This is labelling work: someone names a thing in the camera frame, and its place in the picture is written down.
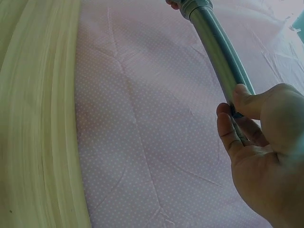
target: hand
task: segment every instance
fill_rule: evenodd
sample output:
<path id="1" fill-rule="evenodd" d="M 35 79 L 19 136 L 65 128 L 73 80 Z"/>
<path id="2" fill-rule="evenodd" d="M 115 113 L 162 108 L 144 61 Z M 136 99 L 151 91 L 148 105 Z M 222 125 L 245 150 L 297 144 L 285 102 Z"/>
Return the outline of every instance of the hand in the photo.
<path id="1" fill-rule="evenodd" d="M 304 227 L 304 96 L 286 84 L 260 95 L 237 85 L 233 96 L 248 140 L 236 134 L 228 104 L 218 106 L 218 133 L 240 196 L 274 227 Z"/>
<path id="2" fill-rule="evenodd" d="M 173 1 L 171 1 L 171 0 L 166 0 L 166 3 L 168 3 L 169 5 L 171 5 L 171 7 L 172 7 L 173 9 L 175 9 L 175 10 L 178 10 L 178 9 L 179 9 L 179 6 L 178 6 L 175 2 L 173 2 Z"/>

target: cloth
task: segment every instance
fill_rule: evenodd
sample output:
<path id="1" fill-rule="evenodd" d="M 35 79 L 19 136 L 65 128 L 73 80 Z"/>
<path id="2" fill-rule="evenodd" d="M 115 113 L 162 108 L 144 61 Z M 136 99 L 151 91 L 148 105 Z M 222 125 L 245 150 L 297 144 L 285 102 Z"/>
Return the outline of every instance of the cloth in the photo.
<path id="1" fill-rule="evenodd" d="M 304 92 L 304 49 L 263 0 L 214 0 L 257 93 Z M 83 0 L 76 118 L 94 228 L 268 228 L 240 198 L 216 129 L 224 96 L 165 0 Z"/>

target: pink fabric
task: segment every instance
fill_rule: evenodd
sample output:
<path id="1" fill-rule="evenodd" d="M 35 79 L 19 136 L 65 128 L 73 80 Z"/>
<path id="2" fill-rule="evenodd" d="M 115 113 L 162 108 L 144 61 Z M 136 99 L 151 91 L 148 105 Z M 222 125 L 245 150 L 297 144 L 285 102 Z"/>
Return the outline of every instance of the pink fabric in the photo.
<path id="1" fill-rule="evenodd" d="M 213 2 L 258 93 L 304 91 L 303 46 L 269 6 Z M 165 0 L 83 0 L 76 115 L 92 226 L 270 227 L 233 185 L 216 130 L 224 101 L 193 26 Z"/>

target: metal pipe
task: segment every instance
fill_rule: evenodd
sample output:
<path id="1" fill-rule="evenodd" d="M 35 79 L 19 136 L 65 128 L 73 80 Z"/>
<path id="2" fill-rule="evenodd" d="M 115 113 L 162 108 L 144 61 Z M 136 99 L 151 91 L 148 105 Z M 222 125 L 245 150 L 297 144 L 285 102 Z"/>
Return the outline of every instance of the metal pipe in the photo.
<path id="1" fill-rule="evenodd" d="M 213 13 L 210 0 L 176 0 L 184 18 L 194 25 L 210 58 L 226 101 L 235 109 L 232 93 L 237 84 L 244 84 L 255 94 L 248 74 L 233 48 L 228 36 Z"/>

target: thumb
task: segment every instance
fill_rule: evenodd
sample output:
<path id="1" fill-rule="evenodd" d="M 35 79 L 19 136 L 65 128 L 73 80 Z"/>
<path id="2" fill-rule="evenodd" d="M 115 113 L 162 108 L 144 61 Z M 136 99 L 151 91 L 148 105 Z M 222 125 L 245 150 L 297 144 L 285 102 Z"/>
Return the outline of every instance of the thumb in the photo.
<path id="1" fill-rule="evenodd" d="M 236 110 L 250 119 L 260 119 L 262 106 L 272 94 L 270 89 L 259 95 L 251 95 L 243 84 L 238 84 L 233 92 L 233 103 Z"/>

